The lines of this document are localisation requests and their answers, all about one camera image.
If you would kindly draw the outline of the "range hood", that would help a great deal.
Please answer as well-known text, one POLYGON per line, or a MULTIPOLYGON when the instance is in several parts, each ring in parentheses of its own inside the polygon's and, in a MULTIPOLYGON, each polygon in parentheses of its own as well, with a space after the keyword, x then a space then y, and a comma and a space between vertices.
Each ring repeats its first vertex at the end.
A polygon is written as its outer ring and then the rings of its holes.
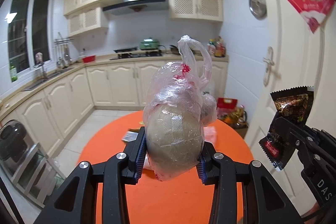
POLYGON ((102 11, 119 16, 138 12, 165 11, 168 9, 168 0, 123 0, 121 3, 103 7, 102 11))

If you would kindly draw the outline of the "sink faucet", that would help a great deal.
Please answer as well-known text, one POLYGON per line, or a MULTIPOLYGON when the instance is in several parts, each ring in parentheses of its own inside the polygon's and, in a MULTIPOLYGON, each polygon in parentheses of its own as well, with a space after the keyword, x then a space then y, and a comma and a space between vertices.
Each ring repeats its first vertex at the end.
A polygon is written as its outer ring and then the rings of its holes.
POLYGON ((37 52, 35 54, 35 67, 40 68, 42 70, 42 78, 47 79, 47 72, 45 70, 45 62, 43 61, 43 54, 41 52, 37 52))

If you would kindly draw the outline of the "clear bag with round bread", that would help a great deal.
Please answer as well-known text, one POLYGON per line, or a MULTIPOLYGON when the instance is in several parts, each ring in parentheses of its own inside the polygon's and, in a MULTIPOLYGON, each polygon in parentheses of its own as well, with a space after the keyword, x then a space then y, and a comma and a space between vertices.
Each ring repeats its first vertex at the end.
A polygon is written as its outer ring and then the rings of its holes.
POLYGON ((143 110, 147 158, 159 181, 195 167, 205 143, 204 127, 217 118, 217 102, 204 94, 213 62, 205 47, 184 35, 181 61, 170 61, 151 78, 143 110))

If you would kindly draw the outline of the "dark brown snack wrapper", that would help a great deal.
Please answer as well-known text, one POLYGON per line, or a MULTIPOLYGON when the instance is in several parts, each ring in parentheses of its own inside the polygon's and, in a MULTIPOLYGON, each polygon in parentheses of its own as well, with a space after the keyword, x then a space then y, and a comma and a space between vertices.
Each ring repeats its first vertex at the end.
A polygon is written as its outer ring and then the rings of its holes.
POLYGON ((276 113, 268 133, 259 145, 277 171, 287 165, 295 151, 295 140, 290 137, 289 128, 294 125, 303 128, 311 112, 314 100, 313 86, 299 86, 272 92, 270 94, 276 113))

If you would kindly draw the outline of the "hanging utensil rack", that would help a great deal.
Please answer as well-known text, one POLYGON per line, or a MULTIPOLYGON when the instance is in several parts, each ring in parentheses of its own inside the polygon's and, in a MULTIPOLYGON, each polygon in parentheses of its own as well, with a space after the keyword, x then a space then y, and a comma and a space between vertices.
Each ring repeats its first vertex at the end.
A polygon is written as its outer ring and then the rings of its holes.
POLYGON ((74 63, 70 55, 72 41, 70 38, 64 38, 61 32, 58 32, 58 36, 54 40, 57 69, 65 69, 74 63))

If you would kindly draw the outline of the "window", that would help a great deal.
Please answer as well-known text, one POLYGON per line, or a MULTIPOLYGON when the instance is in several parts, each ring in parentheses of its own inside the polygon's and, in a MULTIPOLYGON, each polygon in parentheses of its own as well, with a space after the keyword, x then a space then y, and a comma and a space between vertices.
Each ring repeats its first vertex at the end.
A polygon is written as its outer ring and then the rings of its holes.
POLYGON ((11 71, 21 73, 51 59, 49 46, 50 0, 12 0, 8 23, 8 56, 11 71))

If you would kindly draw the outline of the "green dish soap bottle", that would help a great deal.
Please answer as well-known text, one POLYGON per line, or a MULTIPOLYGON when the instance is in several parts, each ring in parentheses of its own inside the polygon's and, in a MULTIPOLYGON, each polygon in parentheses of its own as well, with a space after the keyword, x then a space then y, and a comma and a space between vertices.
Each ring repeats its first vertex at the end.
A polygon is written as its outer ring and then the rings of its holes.
POLYGON ((16 66, 13 64, 12 61, 10 61, 10 77, 11 77, 11 82, 15 82, 18 79, 18 75, 17 75, 17 68, 16 66))

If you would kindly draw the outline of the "milk carton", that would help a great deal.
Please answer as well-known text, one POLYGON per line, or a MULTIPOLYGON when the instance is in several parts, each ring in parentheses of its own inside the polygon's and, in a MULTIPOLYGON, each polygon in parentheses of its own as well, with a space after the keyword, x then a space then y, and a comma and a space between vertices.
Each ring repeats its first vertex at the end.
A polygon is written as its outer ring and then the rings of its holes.
POLYGON ((138 137, 138 132, 127 131, 121 140, 125 143, 129 143, 129 142, 135 141, 137 137, 138 137))

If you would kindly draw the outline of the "round table orange cloth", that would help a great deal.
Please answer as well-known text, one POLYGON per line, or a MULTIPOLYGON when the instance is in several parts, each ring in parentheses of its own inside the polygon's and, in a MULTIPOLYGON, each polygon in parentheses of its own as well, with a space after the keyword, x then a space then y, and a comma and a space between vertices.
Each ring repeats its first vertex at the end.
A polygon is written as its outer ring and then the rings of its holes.
MULTIPOLYGON (((142 125, 142 112, 118 117, 100 111, 88 119, 91 135, 79 160, 104 162, 123 151, 121 138, 129 129, 142 125)), ((217 131, 215 149, 232 160, 249 163, 252 153, 243 138, 220 120, 212 123, 217 131)), ((192 169, 169 181, 158 181, 153 171, 144 170, 137 185, 126 186, 131 223, 208 223, 214 187, 205 186, 192 169)))

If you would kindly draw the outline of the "metal shelf rack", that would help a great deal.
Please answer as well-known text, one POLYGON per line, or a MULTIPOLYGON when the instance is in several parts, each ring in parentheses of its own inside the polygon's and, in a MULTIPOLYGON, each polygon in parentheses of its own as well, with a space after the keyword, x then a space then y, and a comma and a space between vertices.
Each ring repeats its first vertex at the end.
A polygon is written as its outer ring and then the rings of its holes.
POLYGON ((28 147, 18 161, 1 159, 1 168, 16 190, 41 209, 66 179, 39 143, 28 147))

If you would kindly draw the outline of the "condiment bottles group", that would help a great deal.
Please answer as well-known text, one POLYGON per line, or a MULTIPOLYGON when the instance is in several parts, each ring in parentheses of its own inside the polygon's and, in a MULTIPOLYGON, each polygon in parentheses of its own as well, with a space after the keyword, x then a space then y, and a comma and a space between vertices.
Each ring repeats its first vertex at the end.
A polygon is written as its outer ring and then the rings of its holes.
POLYGON ((209 42, 207 43, 207 50, 208 53, 214 57, 226 56, 226 47, 224 45, 224 40, 220 36, 209 40, 209 42))

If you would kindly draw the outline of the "green electric cooker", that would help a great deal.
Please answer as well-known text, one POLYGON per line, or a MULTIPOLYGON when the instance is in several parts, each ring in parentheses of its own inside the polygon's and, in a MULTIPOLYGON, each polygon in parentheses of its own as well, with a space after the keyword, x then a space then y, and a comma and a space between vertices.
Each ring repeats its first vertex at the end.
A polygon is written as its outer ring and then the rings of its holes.
POLYGON ((157 39, 147 38, 143 39, 139 44, 139 49, 143 51, 157 50, 160 46, 160 42, 157 39))

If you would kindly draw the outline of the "gas stove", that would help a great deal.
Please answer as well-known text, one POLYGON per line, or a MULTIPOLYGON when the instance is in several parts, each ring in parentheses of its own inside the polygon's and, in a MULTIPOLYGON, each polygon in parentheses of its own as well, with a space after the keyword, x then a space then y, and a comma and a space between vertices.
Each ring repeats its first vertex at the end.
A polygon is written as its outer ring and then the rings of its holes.
POLYGON ((137 47, 133 47, 133 48, 124 48, 120 50, 115 50, 110 60, 140 58, 140 57, 156 57, 162 55, 163 52, 159 49, 140 50, 137 47))

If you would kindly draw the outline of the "cardboard box with oil bottles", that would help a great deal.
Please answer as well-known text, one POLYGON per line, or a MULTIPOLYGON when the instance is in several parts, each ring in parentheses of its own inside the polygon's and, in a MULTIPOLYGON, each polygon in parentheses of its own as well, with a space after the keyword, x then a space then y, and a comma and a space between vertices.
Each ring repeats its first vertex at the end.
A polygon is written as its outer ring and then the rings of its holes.
POLYGON ((218 109, 218 118, 234 129, 243 139, 248 131, 247 112, 243 105, 234 109, 218 109))

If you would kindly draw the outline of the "white door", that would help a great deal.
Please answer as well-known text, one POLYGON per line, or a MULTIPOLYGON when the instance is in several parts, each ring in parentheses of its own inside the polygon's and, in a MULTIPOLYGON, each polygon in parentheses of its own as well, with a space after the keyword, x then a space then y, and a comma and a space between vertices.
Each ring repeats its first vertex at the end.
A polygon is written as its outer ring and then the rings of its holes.
POLYGON ((313 86, 314 102, 307 125, 335 135, 335 11, 311 33, 307 23, 288 0, 266 0, 269 45, 274 65, 267 86, 262 88, 245 142, 255 159, 270 171, 291 202, 304 214, 315 198, 301 177, 303 165, 293 155, 284 170, 274 169, 259 140, 264 137, 275 114, 272 91, 313 86))

